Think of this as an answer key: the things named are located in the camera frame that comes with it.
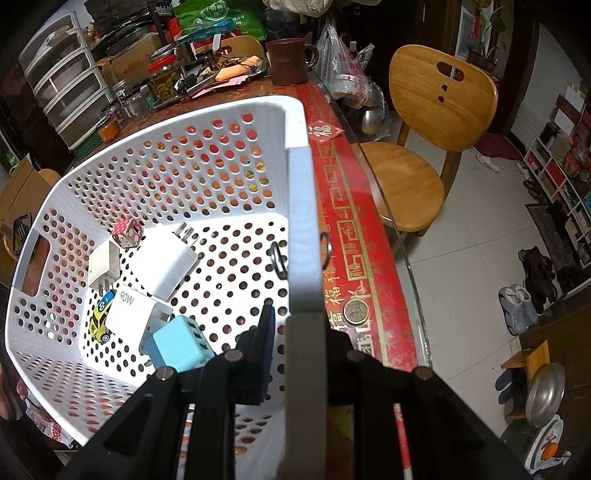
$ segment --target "white plastic basket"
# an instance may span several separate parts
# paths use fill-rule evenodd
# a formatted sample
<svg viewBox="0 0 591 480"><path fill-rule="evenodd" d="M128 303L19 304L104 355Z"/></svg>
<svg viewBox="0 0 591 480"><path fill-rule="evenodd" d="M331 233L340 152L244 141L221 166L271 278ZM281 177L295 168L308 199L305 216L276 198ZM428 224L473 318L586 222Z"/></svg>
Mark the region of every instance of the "white plastic basket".
<svg viewBox="0 0 591 480"><path fill-rule="evenodd" d="M237 471L241 464L250 469L257 447L269 444L265 432L282 431L285 318L290 310L323 308L301 103L269 96L161 122L92 157L45 200L17 266L7 350L43 407L81 444L154 371L149 357L116 335L100 345L87 331L99 299L87 284L88 256L128 216L144 224L146 236L156 228L174 231L182 222L194 228L202 258L169 305L175 314L195 315L217 353L235 346L236 336L258 323L264 300L273 301L278 329L268 395L259 407L237 409L236 445L243 453ZM29 296L22 285L39 236L50 253L38 292ZM272 241L288 253L289 282L272 269ZM134 249L122 249L116 286L142 291L133 255Z"/></svg>

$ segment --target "green basket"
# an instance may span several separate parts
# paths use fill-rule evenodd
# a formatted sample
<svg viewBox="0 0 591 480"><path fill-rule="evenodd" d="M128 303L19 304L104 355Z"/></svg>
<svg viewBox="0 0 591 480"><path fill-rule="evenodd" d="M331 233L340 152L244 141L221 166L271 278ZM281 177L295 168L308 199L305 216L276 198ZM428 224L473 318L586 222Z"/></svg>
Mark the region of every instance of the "green basket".
<svg viewBox="0 0 591 480"><path fill-rule="evenodd" d="M103 143L103 139L98 132L91 133L80 145L72 150L77 160L83 159L89 155L96 147Z"/></svg>

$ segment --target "potted plant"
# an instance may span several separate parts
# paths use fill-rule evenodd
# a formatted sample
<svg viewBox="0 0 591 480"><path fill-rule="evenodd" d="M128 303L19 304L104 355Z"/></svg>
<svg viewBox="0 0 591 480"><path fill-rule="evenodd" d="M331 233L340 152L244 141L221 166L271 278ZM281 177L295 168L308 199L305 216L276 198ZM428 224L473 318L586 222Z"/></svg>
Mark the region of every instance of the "potted plant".
<svg viewBox="0 0 591 480"><path fill-rule="evenodd" d="M503 41L493 45L489 41L490 33L493 31L503 33L506 30L505 22L501 18L501 11L507 5L501 5L486 18L479 7L476 7L476 21L474 30L469 34L468 61L487 73L492 73L496 66L495 52L501 46L506 50Z"/></svg>

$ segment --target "red rug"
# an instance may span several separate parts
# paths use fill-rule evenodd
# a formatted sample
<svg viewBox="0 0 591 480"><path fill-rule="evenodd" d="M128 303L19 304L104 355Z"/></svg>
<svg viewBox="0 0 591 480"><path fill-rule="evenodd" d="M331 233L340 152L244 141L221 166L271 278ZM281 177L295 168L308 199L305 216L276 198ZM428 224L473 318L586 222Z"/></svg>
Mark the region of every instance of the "red rug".
<svg viewBox="0 0 591 480"><path fill-rule="evenodd" d="M500 157L507 160L523 160L523 155L507 138L499 134L484 133L474 145L482 155L490 158Z"/></svg>

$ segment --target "chair seat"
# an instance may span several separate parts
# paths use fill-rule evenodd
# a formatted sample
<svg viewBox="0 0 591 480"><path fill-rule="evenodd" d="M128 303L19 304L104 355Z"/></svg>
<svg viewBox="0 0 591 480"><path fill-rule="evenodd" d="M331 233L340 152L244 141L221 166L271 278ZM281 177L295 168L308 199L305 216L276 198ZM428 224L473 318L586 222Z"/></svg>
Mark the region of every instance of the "chair seat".
<svg viewBox="0 0 591 480"><path fill-rule="evenodd" d="M378 178L398 230L417 232L431 225L445 200L443 183L435 169L399 145L367 142L361 148ZM378 210L390 220L381 202Z"/></svg>

